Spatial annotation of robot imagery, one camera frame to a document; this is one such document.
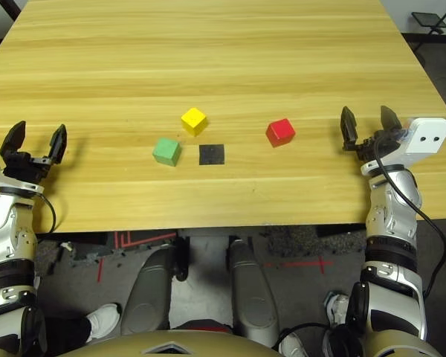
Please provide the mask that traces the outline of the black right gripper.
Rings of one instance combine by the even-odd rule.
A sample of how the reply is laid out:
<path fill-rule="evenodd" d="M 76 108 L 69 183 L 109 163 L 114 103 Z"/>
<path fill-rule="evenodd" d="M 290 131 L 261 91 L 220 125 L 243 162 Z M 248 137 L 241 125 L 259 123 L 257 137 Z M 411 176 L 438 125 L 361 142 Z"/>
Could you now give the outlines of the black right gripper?
<path fill-rule="evenodd" d="M 356 152 L 358 160 L 363 163 L 374 161 L 376 152 L 379 158 L 382 158 L 397 150 L 401 144 L 384 130 L 401 130 L 401 122 L 388 106 L 381 106 L 381 124 L 383 130 L 376 131 L 372 137 L 364 139 L 362 144 L 357 144 L 355 116 L 347 106 L 344 106 L 340 116 L 343 150 Z"/>

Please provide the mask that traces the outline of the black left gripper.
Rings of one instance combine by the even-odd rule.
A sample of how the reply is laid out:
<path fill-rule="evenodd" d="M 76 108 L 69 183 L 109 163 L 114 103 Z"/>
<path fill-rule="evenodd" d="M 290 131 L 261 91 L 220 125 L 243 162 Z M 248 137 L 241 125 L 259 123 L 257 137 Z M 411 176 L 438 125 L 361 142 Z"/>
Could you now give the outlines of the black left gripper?
<path fill-rule="evenodd" d="M 26 122 L 16 123 L 7 133 L 1 148 L 4 175 L 29 183 L 40 183 L 48 176 L 54 163 L 61 163 L 67 147 L 67 130 L 64 124 L 52 135 L 48 157 L 33 158 L 28 152 L 17 152 L 25 140 Z"/>

